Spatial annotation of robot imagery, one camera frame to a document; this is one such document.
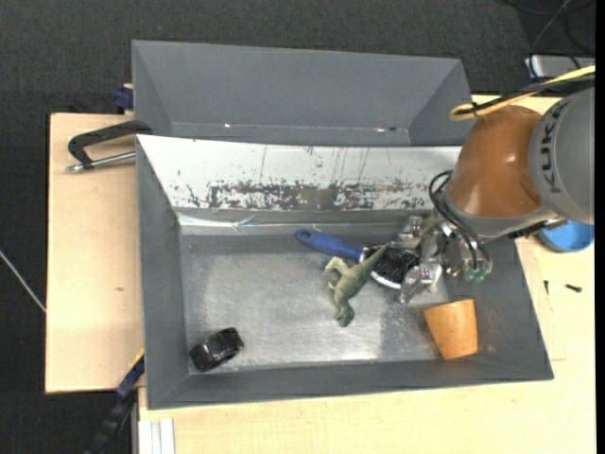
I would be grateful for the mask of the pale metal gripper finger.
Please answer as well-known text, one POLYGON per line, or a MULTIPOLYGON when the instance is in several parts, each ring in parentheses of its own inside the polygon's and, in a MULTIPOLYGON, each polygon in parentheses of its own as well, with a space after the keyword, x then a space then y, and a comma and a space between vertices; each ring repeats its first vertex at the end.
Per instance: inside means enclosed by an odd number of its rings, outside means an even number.
POLYGON ((417 249, 424 235, 424 218, 409 216, 398 234, 398 244, 404 249, 417 249))
POLYGON ((401 283, 400 302, 408 305, 414 297, 424 292, 436 292, 442 272, 442 265, 439 263, 421 262, 410 268, 401 283))

